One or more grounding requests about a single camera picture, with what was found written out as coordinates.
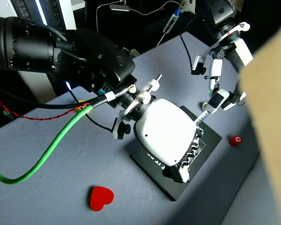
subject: red cylinder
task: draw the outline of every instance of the red cylinder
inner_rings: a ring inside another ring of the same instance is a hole
[[[238,136],[238,135],[235,135],[234,137],[229,139],[229,144],[233,147],[241,144],[242,142],[243,142],[243,140],[242,140],[241,136]]]

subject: heart-shaped object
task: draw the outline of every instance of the heart-shaped object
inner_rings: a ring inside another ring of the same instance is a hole
[[[93,211],[100,211],[104,205],[110,204],[114,194],[105,187],[94,187],[90,196],[90,207]]]

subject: green cable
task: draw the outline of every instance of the green cable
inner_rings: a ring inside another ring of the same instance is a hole
[[[79,113],[77,113],[58,133],[58,135],[55,137],[55,139],[52,141],[50,146],[47,148],[47,150],[44,152],[44,154],[41,156],[41,158],[38,160],[38,162],[24,175],[21,177],[18,177],[16,179],[10,179],[5,176],[3,176],[0,173],[0,181],[6,184],[16,184],[23,182],[27,180],[29,177],[31,177],[36,171],[39,170],[39,168],[46,162],[48,157],[51,155],[51,153],[54,151],[58,143],[61,141],[61,139],[66,135],[66,133],[72,128],[72,126],[77,123],[85,114],[89,113],[93,107],[91,105],[86,106],[84,109],[82,109]]]

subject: white cable label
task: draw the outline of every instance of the white cable label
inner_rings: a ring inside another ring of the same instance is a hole
[[[110,102],[112,100],[116,99],[115,94],[113,93],[113,91],[107,92],[106,94],[104,94],[107,98],[107,101]]]

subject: gray table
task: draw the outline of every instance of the gray table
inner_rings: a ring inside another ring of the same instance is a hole
[[[192,59],[206,45],[183,34]],[[143,87],[163,73],[155,95],[193,113],[207,101],[208,81],[190,75],[189,61],[179,37],[134,59],[133,75]],[[225,60],[221,86],[233,90],[238,75]],[[78,99],[89,99],[82,88]],[[50,103],[72,103],[66,93]],[[119,108],[103,105],[91,112],[99,123],[112,126]],[[33,117],[49,117],[64,110],[36,109]],[[10,178],[27,172],[72,115],[52,121],[16,119],[0,129],[0,171]],[[223,137],[179,201],[171,202],[129,158],[138,143],[134,135],[114,141],[111,134],[82,118],[60,142],[44,166],[27,181],[0,182],[0,225],[84,224],[220,224],[259,151],[246,105],[220,110],[205,121]],[[228,135],[242,135],[244,143],[229,146]],[[114,202],[100,212],[90,210],[88,192],[99,185],[114,191]]]

